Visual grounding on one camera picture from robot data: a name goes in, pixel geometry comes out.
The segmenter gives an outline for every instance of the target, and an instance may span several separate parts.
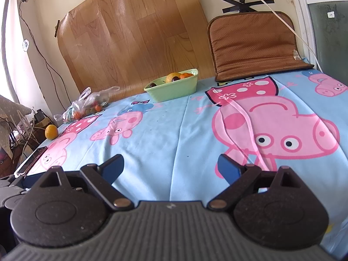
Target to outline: cartoon pig eye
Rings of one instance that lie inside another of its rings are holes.
[[[273,144],[273,138],[270,135],[260,134],[260,135],[256,135],[255,142],[260,147],[265,148]]]
[[[302,147],[302,142],[298,137],[289,136],[281,140],[281,144],[284,150],[289,152],[297,152]]]

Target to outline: smartphone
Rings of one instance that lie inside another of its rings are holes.
[[[26,175],[34,164],[40,159],[42,154],[47,150],[47,146],[37,148],[29,157],[29,159],[23,164],[20,170],[17,172],[18,175]]]

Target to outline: ribbed gray surface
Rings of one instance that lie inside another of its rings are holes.
[[[200,202],[141,202],[135,210],[114,214],[99,234],[79,245],[21,244],[3,260],[333,261],[318,246],[292,252],[262,248],[242,236],[227,214],[210,212]]]

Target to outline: brown cushion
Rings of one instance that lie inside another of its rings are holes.
[[[294,28],[286,14],[277,13]],[[216,81],[313,67],[294,59],[295,35],[272,12],[217,17],[208,35]]]

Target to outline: white cable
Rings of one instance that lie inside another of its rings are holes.
[[[321,66],[320,66],[320,64],[319,64],[319,61],[318,61],[317,57],[315,56],[315,53],[314,53],[313,50],[309,47],[309,45],[308,45],[300,36],[298,36],[297,33],[291,28],[291,26],[288,25],[288,24],[287,24],[287,23],[274,11],[274,10],[272,10],[272,8],[271,8],[264,0],[260,0],[260,1],[261,1],[262,3],[264,3],[267,7],[269,7],[269,9],[272,11],[272,13],[274,13],[275,16],[276,16],[278,19],[280,19],[281,22],[284,23],[284,24],[288,27],[288,29],[290,29],[291,32],[292,32],[295,36],[297,36],[297,37],[303,42],[304,45],[306,45],[306,47],[309,49],[309,51],[313,54],[313,56],[314,56],[314,58],[315,58],[315,61],[316,61],[317,65],[318,65],[319,70],[320,70],[321,72],[323,72],[323,70],[321,69]]]
[[[28,141],[29,141],[29,139],[30,139],[30,137],[31,137],[31,134],[33,133],[33,129],[34,129],[34,121],[33,121],[33,127],[31,128],[31,132],[30,132],[30,134],[29,134],[29,138],[28,138],[28,140],[26,141],[26,143],[25,143],[25,145],[24,145],[24,147],[23,147],[23,152],[22,152],[22,155],[21,155],[21,157],[20,157],[20,165],[21,165],[21,163],[22,163],[22,158],[23,158],[23,154],[24,154],[25,147],[26,147],[27,144],[28,144]]]

